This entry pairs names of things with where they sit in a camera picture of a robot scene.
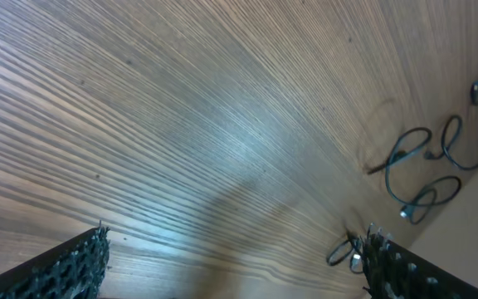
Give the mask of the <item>black cable gold plug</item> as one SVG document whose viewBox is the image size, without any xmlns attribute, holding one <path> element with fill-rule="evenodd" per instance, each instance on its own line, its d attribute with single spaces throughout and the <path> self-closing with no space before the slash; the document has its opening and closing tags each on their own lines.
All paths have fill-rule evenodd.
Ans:
<svg viewBox="0 0 478 299">
<path fill-rule="evenodd" d="M 394 187 L 393 171 L 401 163 L 418 156 L 432 140 L 427 127 L 415 127 L 400 134 L 385 160 L 365 171 L 366 175 L 383 173 L 388 195 L 401 205 L 400 216 L 411 225 L 418 225 L 434 209 L 450 203 L 461 191 L 462 180 L 445 175 L 424 184 L 413 196 L 402 196 Z"/>
</svg>

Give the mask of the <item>black cable micro USB plug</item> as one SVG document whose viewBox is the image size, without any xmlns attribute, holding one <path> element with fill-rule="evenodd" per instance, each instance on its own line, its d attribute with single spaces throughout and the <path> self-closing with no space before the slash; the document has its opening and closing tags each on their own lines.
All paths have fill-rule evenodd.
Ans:
<svg viewBox="0 0 478 299">
<path fill-rule="evenodd" d="M 326 263 L 335 267 L 342 262 L 349 263 L 353 274 L 363 274 L 363 239 L 355 233 L 347 232 L 342 242 L 327 255 Z"/>
</svg>

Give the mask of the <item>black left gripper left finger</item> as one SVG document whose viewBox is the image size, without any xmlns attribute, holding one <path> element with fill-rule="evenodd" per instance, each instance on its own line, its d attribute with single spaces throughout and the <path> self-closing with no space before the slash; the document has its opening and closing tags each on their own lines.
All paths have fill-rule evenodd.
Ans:
<svg viewBox="0 0 478 299">
<path fill-rule="evenodd" d="M 99 226 L 0 274 L 0 299 L 96 299 L 110 258 Z"/>
</svg>

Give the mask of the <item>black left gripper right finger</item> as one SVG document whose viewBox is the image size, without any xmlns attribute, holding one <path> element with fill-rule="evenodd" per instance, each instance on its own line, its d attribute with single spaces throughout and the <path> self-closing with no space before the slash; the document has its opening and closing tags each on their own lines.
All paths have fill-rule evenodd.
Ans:
<svg viewBox="0 0 478 299">
<path fill-rule="evenodd" d="M 395 243 L 370 224 L 361 253 L 373 299 L 478 299 L 478 288 Z"/>
</svg>

